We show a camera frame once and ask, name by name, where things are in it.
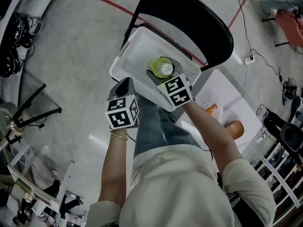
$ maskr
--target concrete floor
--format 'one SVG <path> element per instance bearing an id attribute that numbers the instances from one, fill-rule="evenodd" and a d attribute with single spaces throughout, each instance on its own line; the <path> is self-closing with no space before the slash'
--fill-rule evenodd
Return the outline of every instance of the concrete floor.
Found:
<path id="1" fill-rule="evenodd" d="M 139 0 L 110 0 L 134 11 Z M 227 25 L 235 16 L 237 0 L 201 0 Z M 257 49 L 270 65 L 281 68 L 283 79 L 292 77 L 298 88 L 303 86 L 302 55 L 288 45 L 275 48 L 280 32 L 274 22 L 261 23 L 262 10 L 257 0 L 247 0 L 243 7 L 251 46 Z M 31 127 L 26 138 L 36 149 L 47 146 L 42 160 L 48 168 L 56 168 L 62 175 L 71 160 L 75 167 L 68 190 L 84 197 L 82 209 L 96 202 L 100 193 L 101 169 L 109 141 L 108 122 L 104 115 L 104 101 L 115 84 L 109 76 L 109 67 L 119 52 L 131 16 L 100 0 L 53 0 L 43 18 L 43 28 L 35 38 L 36 51 L 26 63 L 21 100 L 29 94 L 33 78 L 46 83 L 45 94 L 55 101 L 63 112 L 49 117 L 41 130 Z M 177 30 L 156 19 L 147 18 L 153 25 L 171 36 L 182 46 L 205 61 L 201 53 Z M 249 47 L 244 34 L 242 14 L 236 17 L 231 32 L 234 54 L 217 66 L 243 93 L 248 67 L 240 65 Z M 281 84 L 273 70 L 258 57 L 261 71 L 260 103 L 287 119 L 291 102 L 281 101 Z M 259 99 L 258 65 L 252 64 L 246 85 L 245 99 L 256 111 Z M 37 100 L 35 113 L 53 107 L 47 100 Z M 261 141 L 247 158 L 256 161 L 270 142 Z M 128 141 L 127 167 L 131 168 L 134 143 Z"/>

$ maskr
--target black chair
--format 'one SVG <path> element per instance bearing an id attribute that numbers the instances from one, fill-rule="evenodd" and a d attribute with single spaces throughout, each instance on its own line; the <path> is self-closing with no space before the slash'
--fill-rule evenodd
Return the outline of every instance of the black chair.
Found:
<path id="1" fill-rule="evenodd" d="M 200 0 L 140 0 L 125 33 L 122 47 L 127 42 L 139 14 L 162 19 L 184 32 L 206 57 L 208 65 L 201 71 L 225 62 L 233 51 L 233 38 L 226 24 Z M 192 60 L 191 55 L 161 32 L 142 24 L 177 47 Z"/>

